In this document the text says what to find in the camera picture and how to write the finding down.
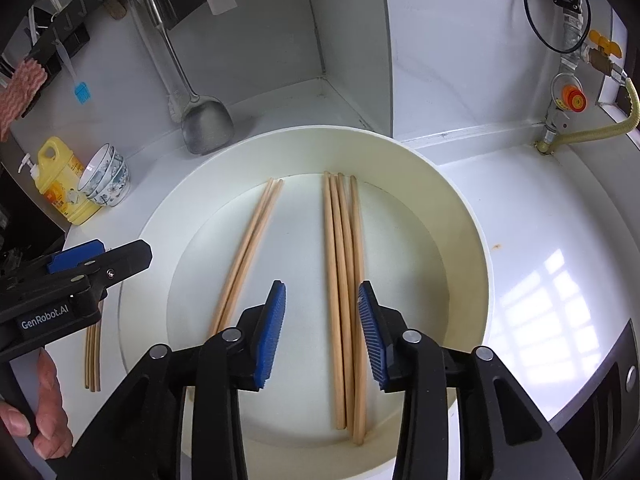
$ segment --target screw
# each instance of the screw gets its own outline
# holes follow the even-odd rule
[[[632,366],[631,368],[629,368],[629,371],[626,373],[626,390],[628,392],[630,392],[631,389],[636,384],[637,375],[638,375],[638,371],[636,370],[635,366]]]
[[[417,330],[405,330],[402,332],[402,339],[408,343],[419,343],[422,339],[422,335]]]
[[[152,359],[162,359],[166,354],[167,349],[164,345],[155,345],[151,347],[151,350],[149,350],[149,355]]]
[[[487,348],[486,346],[479,346],[476,349],[476,355],[479,359],[482,359],[482,361],[490,361],[494,358],[494,353],[490,348]]]
[[[222,333],[222,339],[224,339],[227,343],[238,341],[241,337],[242,332],[240,332],[237,328],[227,328]]]

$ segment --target blue bristles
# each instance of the blue bristles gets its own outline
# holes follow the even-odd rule
[[[383,390],[389,380],[386,372],[385,346],[382,343],[380,330],[373,316],[373,309],[363,285],[360,285],[358,292],[358,310],[360,311],[360,322],[364,332],[364,341],[367,344],[367,352],[369,352],[373,378],[380,385],[380,389]]]
[[[287,289],[284,283],[274,282],[267,303],[264,305],[267,309],[267,317],[256,347],[254,381],[258,388],[263,388],[264,383],[271,376],[286,303]]]
[[[76,98],[81,105],[91,99],[91,92],[89,92],[89,87],[84,82],[78,83],[78,85],[76,85],[76,87],[74,88],[74,94],[76,94]]]

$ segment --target dish soap bottle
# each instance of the dish soap bottle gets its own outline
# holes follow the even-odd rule
[[[18,168],[30,168],[31,178],[40,194],[74,225],[88,220],[100,206],[78,191],[84,166],[58,137],[49,137],[38,151],[38,163],[33,164],[27,153]]]

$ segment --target yellow hose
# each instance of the yellow hose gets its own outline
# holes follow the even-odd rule
[[[638,123],[640,122],[640,100],[638,99],[636,87],[632,83],[630,77],[626,78],[625,87],[629,92],[629,97],[631,97],[631,114],[624,121],[621,123],[610,124],[609,126],[603,126],[602,128],[596,128],[594,130],[584,130],[582,132],[575,132],[572,134],[558,135],[550,145],[541,140],[536,145],[538,151],[540,153],[549,153],[562,144],[609,139],[610,137],[628,134],[638,126]]]

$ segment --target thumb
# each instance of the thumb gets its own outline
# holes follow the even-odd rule
[[[27,418],[6,402],[0,401],[0,418],[9,430],[9,434],[13,436],[29,436],[31,433]]]

